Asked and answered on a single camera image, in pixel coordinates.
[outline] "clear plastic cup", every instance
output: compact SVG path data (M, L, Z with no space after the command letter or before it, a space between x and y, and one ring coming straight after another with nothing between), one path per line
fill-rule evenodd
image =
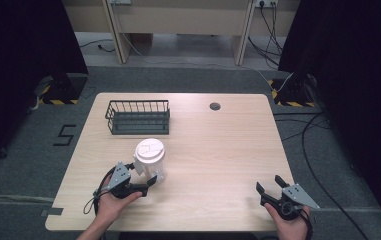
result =
M134 166L140 175L144 172L148 179L157 176L156 182L162 183L166 178L163 159L165 148L161 141L148 138L141 141L134 152Z

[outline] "hand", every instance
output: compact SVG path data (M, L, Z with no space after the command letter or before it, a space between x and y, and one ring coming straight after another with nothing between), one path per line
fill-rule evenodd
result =
M105 185L109 183L110 177L106 180ZM137 200L143 194L141 192L135 192L130 194L124 199L116 198L111 193L107 191L102 191L99 200L99 211L96 218L103 219L103 221L112 224L116 219L119 218L122 210L130 203Z
M109 176L103 186L107 186L111 176ZM102 234L119 218L122 210L130 203L137 200L143 194L135 192L124 199L119 199L107 191L102 191L99 200L99 210L96 218L90 226L78 237L80 240L97 240Z
M306 239L308 234L308 226L301 217L291 221L286 221L280 217L277 210L275 210L275 208L269 203L265 203L265 208L277 226L277 235L280 240ZM303 206L303 210L309 215L310 208L308 206Z

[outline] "power outlet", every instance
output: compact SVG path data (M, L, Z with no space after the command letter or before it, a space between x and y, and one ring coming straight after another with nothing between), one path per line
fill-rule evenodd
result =
M257 0L255 7L261 7L261 1L264 2L264 8L272 8L273 4L277 7L278 0Z

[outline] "yellow and black hazard tape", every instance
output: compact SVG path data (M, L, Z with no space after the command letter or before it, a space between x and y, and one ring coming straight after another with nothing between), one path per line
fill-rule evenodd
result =
M277 84L277 82L274 82L274 80L269 80L268 83L273 88L275 85L274 83ZM291 107L314 107L315 106L311 100L311 96L308 91L304 92L303 94L299 94L297 97L294 97L294 98L292 97L289 97L288 95L282 92L277 92L276 90L272 90L272 98L274 99L274 103L279 106L291 106Z
M39 99L39 104L52 104L52 105L65 105L65 104L77 104L78 99L76 96L68 97L68 96L58 96L60 95L59 92L50 91L50 85L44 88L40 99Z

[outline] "wire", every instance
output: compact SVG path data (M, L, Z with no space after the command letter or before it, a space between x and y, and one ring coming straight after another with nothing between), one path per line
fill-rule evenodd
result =
M253 42L252 42L252 39L250 37L247 38L249 40L249 42L252 44L253 48L255 48L255 50L264 58L267 58L269 61L271 61L272 63L274 63L275 65L278 66L278 63L276 61L274 61L272 58L270 58L267 54L273 54L273 55L277 55L279 56L278 54L275 54L275 53L270 53L266 50L263 50L262 48L256 46Z
M100 49L100 50L103 50L103 51L105 51L105 52L113 52L113 51L115 51L115 48L114 49L112 49L112 50L106 50L105 48L103 48L102 47L102 45L97 45L97 47Z
M364 237L364 239L367 239L367 236L365 235L365 233L362 231L362 229L358 226L358 224L352 219L352 217L343 209L343 207L330 195L330 193L325 189L325 187L322 185L322 183L319 181L317 175L315 174L314 170L312 169L312 166L311 166L311 163L309 162L309 159L308 159L308 154L306 153L306 148L305 148L305 133L306 133L306 130L309 128L309 125L311 125L311 123L317 118L319 117L320 115L322 114L319 113L317 115L315 115L305 126L305 128L303 129L303 132L302 132L302 150L303 150L303 156L305 158L305 161L306 161L306 164L309 168L309 171L311 172L312 176L314 177L315 181L318 183L318 185L320 186L320 188L324 191L324 193L331 199L331 201L333 201L333 203L340 209L340 211L349 219L349 221L351 221L351 223L356 227L356 229L359 231L359 233Z
M308 123L308 121L303 121L303 120L298 120L298 119L278 119L278 120L275 120L276 122L300 122L300 123ZM327 120L324 120L324 121L321 121L319 123L312 123L312 125L314 125L315 127L319 127L319 128L322 128L322 129L331 129L331 127L324 127L324 126L320 126L319 124L320 123L323 123L323 122L326 122Z
M308 227L308 232L306 234L306 240L310 240L312 238L312 234L314 233L314 230L312 229L312 223L309 219L309 215L305 210L302 209L302 212L305 213L306 216L303 216L301 212L297 212L298 215L303 219L303 221L306 223L306 226Z
M296 136L301 135L302 133L303 133L303 132L296 133L296 134L294 134L294 135L291 135L291 136L289 136L289 137L286 137L286 138L281 139L281 141L283 142L283 141L289 140L289 139L291 139L291 138L294 138L294 137L296 137Z
M113 41L113 40L112 39L100 39L100 40L88 42L88 43L86 43L84 45L80 45L80 47L85 47L85 46L88 46L90 44L97 43L97 42L108 42L108 41Z

